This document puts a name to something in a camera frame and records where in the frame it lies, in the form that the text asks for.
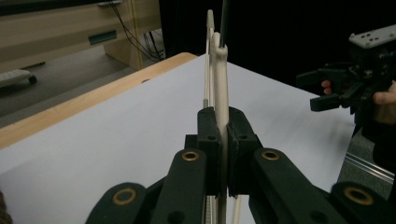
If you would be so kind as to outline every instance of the caster wheel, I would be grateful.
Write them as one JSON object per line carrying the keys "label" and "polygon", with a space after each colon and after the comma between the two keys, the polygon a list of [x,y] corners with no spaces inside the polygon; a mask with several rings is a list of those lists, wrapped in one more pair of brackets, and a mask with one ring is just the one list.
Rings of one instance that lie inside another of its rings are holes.
{"label": "caster wheel", "polygon": [[35,75],[32,75],[31,77],[29,77],[29,82],[30,84],[37,83],[37,77]]}

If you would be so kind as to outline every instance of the wire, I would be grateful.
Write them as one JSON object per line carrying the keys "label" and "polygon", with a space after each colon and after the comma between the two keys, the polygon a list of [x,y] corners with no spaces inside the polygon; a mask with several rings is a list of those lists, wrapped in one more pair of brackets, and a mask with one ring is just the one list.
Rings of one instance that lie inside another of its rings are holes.
{"label": "wire", "polygon": [[114,2],[113,2],[113,1],[109,1],[109,3],[110,3],[110,5],[111,5],[111,7],[113,8],[114,12],[116,13],[116,15],[117,15],[117,17],[118,17],[118,19],[119,19],[119,21],[120,21],[120,23],[121,23],[121,25],[122,25],[123,31],[124,31],[124,33],[125,33],[125,35],[126,35],[128,41],[129,41],[137,50],[139,50],[140,52],[142,52],[143,55],[145,55],[145,56],[146,56],[149,60],[151,60],[152,62],[157,63],[157,62],[162,61],[162,60],[163,60],[162,57],[157,57],[157,56],[151,54],[147,49],[145,49],[145,47],[140,43],[140,41],[139,41],[139,40],[129,31],[129,29],[125,26],[125,24],[124,24],[124,22],[122,21],[122,18],[121,18],[121,16],[120,16],[120,13],[119,13],[119,11],[117,10],[117,7],[116,7],[116,5],[114,4]]}

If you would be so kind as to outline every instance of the floor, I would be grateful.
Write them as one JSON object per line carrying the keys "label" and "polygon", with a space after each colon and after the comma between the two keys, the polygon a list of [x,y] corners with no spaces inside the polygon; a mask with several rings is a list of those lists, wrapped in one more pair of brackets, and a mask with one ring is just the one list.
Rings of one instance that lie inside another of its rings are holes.
{"label": "floor", "polygon": [[[152,34],[159,54],[164,57],[162,31]],[[149,38],[142,39],[146,40],[151,46],[149,51],[156,55]],[[145,59],[146,65],[154,63]],[[0,88],[0,128],[135,72],[107,56],[102,47],[54,59],[30,67],[29,71],[36,75],[36,84],[26,80]],[[388,198],[394,176],[374,165],[372,148],[373,143],[357,133],[351,139],[339,181],[361,183]]]}

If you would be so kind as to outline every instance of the table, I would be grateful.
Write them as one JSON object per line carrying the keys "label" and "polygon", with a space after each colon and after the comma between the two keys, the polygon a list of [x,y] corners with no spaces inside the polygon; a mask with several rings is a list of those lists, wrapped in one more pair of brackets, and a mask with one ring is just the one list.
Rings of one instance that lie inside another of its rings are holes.
{"label": "table", "polygon": [[[146,32],[161,29],[158,0],[126,0],[116,6],[125,27],[138,40]],[[88,4],[18,13],[0,16],[0,24],[0,73],[100,45],[128,66],[144,67],[142,46],[133,38],[134,46],[129,42],[111,6]]]}
{"label": "table", "polygon": [[[204,56],[182,53],[1,129],[0,190],[15,223],[83,223],[111,187],[164,177],[185,135],[197,132],[204,65]],[[262,144],[329,191],[354,129],[349,111],[312,112],[312,93],[231,63],[228,75],[230,106]],[[253,223],[246,196],[241,223]]]}

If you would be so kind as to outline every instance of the white tabletop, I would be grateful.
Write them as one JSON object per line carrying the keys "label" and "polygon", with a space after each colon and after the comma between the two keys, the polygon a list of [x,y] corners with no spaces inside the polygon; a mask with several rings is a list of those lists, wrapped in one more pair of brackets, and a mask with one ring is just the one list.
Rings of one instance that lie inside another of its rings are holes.
{"label": "white tabletop", "polygon": [[[198,57],[1,149],[0,190],[14,223],[84,223],[111,187],[148,187],[166,176],[185,135],[197,134],[204,69]],[[228,76],[230,106],[245,113],[262,144],[329,191],[354,129],[349,111],[311,112],[316,95],[231,63]],[[241,223],[253,223],[248,197],[242,202]]]}

